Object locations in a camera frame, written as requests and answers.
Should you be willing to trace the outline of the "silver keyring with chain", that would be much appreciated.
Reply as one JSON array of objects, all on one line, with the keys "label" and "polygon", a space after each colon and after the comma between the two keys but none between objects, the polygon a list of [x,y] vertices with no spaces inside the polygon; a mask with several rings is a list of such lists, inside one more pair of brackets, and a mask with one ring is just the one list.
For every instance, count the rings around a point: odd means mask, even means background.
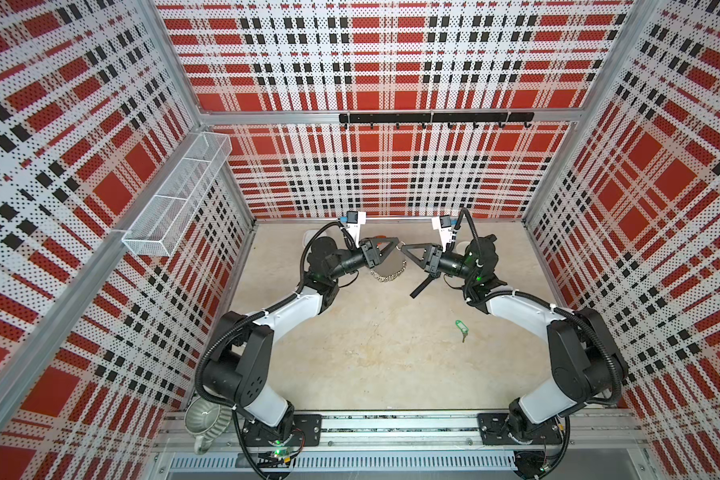
[{"label": "silver keyring with chain", "polygon": [[388,283],[399,278],[405,271],[406,266],[405,256],[395,251],[382,264],[370,270],[369,274],[380,283]]}]

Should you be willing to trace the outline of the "green tagged key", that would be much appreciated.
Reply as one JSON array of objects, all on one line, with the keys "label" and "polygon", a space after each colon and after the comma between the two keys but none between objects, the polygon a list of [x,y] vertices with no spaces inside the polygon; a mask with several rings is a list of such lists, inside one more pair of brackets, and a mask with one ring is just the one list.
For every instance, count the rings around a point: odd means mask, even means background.
[{"label": "green tagged key", "polygon": [[469,335],[468,327],[461,320],[456,320],[455,325],[459,329],[459,331],[462,335],[462,342],[465,342],[467,336]]}]

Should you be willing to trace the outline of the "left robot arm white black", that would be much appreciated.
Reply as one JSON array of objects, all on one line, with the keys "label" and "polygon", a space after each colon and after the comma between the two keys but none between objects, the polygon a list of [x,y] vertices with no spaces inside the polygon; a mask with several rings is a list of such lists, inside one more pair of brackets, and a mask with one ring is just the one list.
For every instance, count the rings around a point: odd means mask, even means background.
[{"label": "left robot arm white black", "polygon": [[273,347],[332,305],[343,276],[375,269],[398,245],[396,237],[357,240],[339,220],[318,229],[301,251],[299,279],[290,295],[253,313],[222,316],[197,364],[196,393],[261,427],[269,441],[288,441],[294,407],[268,384]]}]

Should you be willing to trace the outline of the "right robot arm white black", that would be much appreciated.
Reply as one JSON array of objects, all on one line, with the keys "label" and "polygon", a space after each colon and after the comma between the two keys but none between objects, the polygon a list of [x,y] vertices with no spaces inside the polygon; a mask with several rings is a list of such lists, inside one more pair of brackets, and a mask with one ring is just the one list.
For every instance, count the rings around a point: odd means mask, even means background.
[{"label": "right robot arm white black", "polygon": [[530,444],[543,429],[589,405],[618,404],[628,366],[599,312],[558,306],[502,281],[496,273],[497,238],[479,234],[467,209],[456,218],[435,218],[434,228],[440,243],[397,247],[426,274],[411,295],[417,297],[442,276],[458,278],[467,306],[507,320],[546,345],[547,378],[510,403],[503,428],[508,437]]}]

